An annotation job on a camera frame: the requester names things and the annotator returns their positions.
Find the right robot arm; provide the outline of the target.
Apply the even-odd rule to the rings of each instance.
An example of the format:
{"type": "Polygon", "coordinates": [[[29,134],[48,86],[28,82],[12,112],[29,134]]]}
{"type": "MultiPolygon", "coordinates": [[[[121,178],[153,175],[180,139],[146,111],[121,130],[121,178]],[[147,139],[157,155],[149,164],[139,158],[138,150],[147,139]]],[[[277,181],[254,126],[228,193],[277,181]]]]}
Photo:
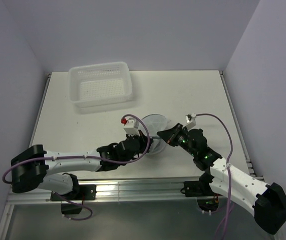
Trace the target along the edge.
{"type": "Polygon", "coordinates": [[[286,194],[277,183],[257,180],[235,166],[207,145],[202,129],[187,130],[177,124],[157,135],[172,147],[181,147],[203,171],[200,191],[229,198],[247,210],[267,233],[276,234],[286,222],[286,194]]]}

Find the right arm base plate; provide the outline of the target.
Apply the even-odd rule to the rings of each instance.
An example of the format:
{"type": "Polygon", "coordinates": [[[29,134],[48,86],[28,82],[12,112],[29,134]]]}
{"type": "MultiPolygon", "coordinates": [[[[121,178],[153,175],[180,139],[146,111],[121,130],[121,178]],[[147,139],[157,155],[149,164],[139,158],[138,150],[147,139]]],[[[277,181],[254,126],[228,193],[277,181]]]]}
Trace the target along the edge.
{"type": "Polygon", "coordinates": [[[182,194],[188,197],[214,197],[216,195],[222,196],[218,191],[213,191],[210,184],[213,184],[212,181],[204,180],[194,180],[194,181],[185,181],[183,183],[183,188],[180,190],[182,194]]]}

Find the white mesh laundry bag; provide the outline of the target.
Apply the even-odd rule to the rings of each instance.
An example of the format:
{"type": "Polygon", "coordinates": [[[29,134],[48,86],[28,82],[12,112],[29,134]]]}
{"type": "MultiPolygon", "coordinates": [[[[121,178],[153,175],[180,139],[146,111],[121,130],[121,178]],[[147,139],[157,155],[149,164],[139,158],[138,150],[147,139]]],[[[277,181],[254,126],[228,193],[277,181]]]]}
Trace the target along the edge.
{"type": "Polygon", "coordinates": [[[168,119],[161,114],[150,114],[142,118],[141,121],[146,126],[152,140],[147,155],[155,155],[162,152],[166,147],[166,143],[157,133],[167,129],[168,119]]]}

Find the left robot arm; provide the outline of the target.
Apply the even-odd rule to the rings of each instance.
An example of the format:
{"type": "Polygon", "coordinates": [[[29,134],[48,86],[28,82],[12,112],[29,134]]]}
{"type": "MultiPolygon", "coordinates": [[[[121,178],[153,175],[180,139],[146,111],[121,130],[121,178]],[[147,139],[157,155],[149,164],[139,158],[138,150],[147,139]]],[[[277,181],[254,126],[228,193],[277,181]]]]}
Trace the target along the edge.
{"type": "Polygon", "coordinates": [[[85,153],[52,152],[41,144],[33,145],[11,160],[12,191],[20,194],[40,188],[74,200],[80,187],[73,172],[114,171],[142,158],[152,144],[153,139],[139,132],[85,153]]]}

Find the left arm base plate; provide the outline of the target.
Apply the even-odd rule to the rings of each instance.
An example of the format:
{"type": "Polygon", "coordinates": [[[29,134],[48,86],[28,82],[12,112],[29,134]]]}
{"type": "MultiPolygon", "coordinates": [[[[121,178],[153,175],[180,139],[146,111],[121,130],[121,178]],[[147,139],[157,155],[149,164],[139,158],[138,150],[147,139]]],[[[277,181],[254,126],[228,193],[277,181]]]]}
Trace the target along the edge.
{"type": "Polygon", "coordinates": [[[95,184],[81,184],[58,190],[58,193],[70,201],[93,201],[96,197],[95,184]]]}

